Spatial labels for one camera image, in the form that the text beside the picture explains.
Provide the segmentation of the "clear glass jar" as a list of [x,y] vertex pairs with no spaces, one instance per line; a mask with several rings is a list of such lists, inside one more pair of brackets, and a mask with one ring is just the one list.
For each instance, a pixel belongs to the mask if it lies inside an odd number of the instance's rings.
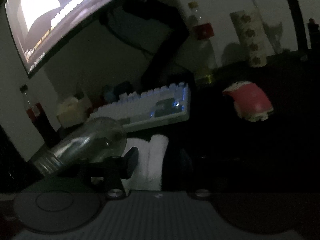
[[32,163],[46,176],[76,160],[100,163],[107,157],[122,156],[126,142],[125,129],[118,121],[108,117],[94,118],[52,149],[41,153]]

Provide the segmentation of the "clear bottle red label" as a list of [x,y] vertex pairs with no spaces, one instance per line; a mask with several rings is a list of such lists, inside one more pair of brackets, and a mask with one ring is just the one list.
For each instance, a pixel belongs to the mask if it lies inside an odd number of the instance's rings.
[[217,67],[214,47],[211,38],[214,31],[210,20],[200,9],[196,1],[188,3],[191,15],[188,18],[190,34],[186,42],[186,64],[193,71],[198,83],[212,83],[213,70]]

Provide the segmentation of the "dark sauce bottle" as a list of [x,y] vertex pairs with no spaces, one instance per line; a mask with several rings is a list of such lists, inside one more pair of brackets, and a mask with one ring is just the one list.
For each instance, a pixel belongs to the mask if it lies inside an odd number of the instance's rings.
[[47,145],[50,145],[54,139],[55,129],[53,129],[49,122],[40,101],[33,96],[27,85],[22,85],[20,87],[20,92],[23,96],[26,114],[44,139],[44,142]]

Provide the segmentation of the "black forked stand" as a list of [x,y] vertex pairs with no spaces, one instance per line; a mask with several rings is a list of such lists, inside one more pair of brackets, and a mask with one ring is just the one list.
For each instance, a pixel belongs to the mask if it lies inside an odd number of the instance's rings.
[[306,38],[303,15],[298,0],[287,0],[291,12],[293,25],[295,28],[298,51],[305,53],[308,50],[308,41]]

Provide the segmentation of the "curved computer monitor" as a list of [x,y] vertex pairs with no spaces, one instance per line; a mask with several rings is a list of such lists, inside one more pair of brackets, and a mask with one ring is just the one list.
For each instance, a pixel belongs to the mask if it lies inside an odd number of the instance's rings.
[[74,28],[114,0],[6,0],[5,13],[28,77]]

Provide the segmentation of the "white backlit keyboard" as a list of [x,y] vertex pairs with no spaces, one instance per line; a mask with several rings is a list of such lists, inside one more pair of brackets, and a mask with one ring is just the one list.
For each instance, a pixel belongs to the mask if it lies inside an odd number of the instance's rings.
[[99,107],[89,118],[112,118],[117,120],[126,132],[187,121],[189,94],[186,83],[172,83]]

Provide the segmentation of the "red white can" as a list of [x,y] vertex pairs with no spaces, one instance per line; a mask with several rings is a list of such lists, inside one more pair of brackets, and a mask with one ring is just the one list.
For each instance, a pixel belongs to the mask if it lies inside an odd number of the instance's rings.
[[239,81],[223,92],[233,98],[238,116],[247,121],[265,121],[273,111],[269,98],[255,83]]

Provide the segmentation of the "white cleaning cloth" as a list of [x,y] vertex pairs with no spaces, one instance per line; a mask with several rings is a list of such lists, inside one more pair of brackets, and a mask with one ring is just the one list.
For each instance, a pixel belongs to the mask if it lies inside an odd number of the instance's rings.
[[139,138],[127,139],[125,152],[138,148],[138,164],[129,179],[122,179],[126,194],[131,190],[160,191],[162,183],[163,159],[169,139],[160,134],[153,135],[150,141]]

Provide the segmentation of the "yellowish plastic container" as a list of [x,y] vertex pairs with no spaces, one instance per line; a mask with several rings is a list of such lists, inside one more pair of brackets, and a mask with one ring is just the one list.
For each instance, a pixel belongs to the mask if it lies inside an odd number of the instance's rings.
[[87,95],[81,99],[71,96],[58,104],[56,117],[63,128],[68,128],[85,122],[86,111],[91,107],[92,104]]

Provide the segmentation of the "patterned tall tumbler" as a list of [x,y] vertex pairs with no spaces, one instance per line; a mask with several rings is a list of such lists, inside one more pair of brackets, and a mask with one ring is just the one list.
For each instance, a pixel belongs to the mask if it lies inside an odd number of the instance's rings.
[[263,24],[257,9],[230,13],[241,46],[252,67],[267,65]]

